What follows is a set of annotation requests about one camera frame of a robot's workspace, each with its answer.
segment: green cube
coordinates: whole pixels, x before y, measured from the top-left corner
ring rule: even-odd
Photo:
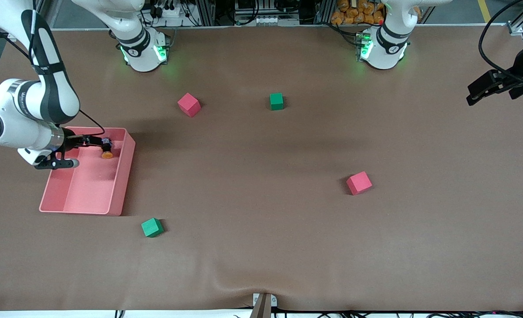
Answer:
[[[269,95],[269,104],[271,110],[283,109],[283,95],[281,93],[274,93]]]
[[[147,237],[153,238],[163,233],[163,226],[158,219],[152,218],[142,223],[142,230]]]

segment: yellow floor stripe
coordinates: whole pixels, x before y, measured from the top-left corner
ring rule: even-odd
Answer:
[[[479,8],[481,10],[481,14],[483,15],[483,20],[485,23],[489,22],[491,19],[491,15],[489,14],[489,9],[487,8],[487,4],[485,0],[478,0]]]

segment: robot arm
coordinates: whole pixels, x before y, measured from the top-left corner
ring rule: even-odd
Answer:
[[[508,91],[511,99],[523,95],[523,49],[515,57],[513,65],[506,70],[489,70],[473,83],[468,85],[470,95],[467,97],[469,106],[475,105],[480,99]]]
[[[30,0],[0,0],[0,27],[29,48],[29,59],[38,81],[8,79],[0,85],[0,145],[18,148],[19,154],[38,169],[75,167],[64,159],[66,150],[100,138],[74,135],[59,125],[73,119],[79,99],[73,90],[57,46],[45,20]],[[63,160],[55,160],[60,151]]]
[[[144,0],[72,0],[106,24],[120,43],[124,59],[139,72],[167,62],[165,34],[145,28],[138,19]]]
[[[437,6],[452,0],[381,0],[387,16],[381,26],[369,28],[370,40],[360,56],[372,67],[387,70],[403,58],[407,39],[417,25],[415,6]]]

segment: green led light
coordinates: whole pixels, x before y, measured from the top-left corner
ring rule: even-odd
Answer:
[[[371,52],[371,49],[373,48],[373,41],[369,40],[369,42],[362,48],[362,58],[366,59],[369,57],[369,53]]]
[[[128,57],[126,56],[126,52],[124,52],[124,48],[122,48],[122,46],[120,46],[120,51],[122,52],[122,55],[124,56],[124,60],[126,61],[126,63],[128,63]]]
[[[165,48],[154,45],[154,51],[156,52],[157,58],[159,58],[160,61],[165,60]]]
[[[401,55],[399,56],[399,60],[402,59],[405,56],[405,49],[407,48],[407,43],[405,43],[405,46],[401,49]]]

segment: floor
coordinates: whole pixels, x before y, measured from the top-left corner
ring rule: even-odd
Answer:
[[[503,8],[508,0],[479,0],[486,2],[490,15]],[[427,20],[427,24],[470,24],[484,23],[484,16],[480,4],[473,0],[453,0],[449,4],[438,6]],[[71,0],[57,0],[54,2],[57,14],[48,19],[53,28],[104,28],[103,23],[96,16],[84,8],[77,6]],[[522,10],[523,3],[512,7],[503,13],[496,22],[512,20]],[[0,39],[0,55],[4,48],[4,40]]]

